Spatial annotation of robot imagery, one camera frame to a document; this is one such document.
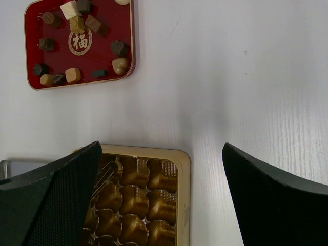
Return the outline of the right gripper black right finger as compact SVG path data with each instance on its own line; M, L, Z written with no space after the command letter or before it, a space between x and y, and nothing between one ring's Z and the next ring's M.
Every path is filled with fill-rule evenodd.
M327 245L327 186L222 149L244 245Z

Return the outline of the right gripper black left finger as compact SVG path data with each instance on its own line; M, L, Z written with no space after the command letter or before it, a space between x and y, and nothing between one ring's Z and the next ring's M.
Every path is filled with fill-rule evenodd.
M95 141L1 180L1 245L78 245L101 154Z

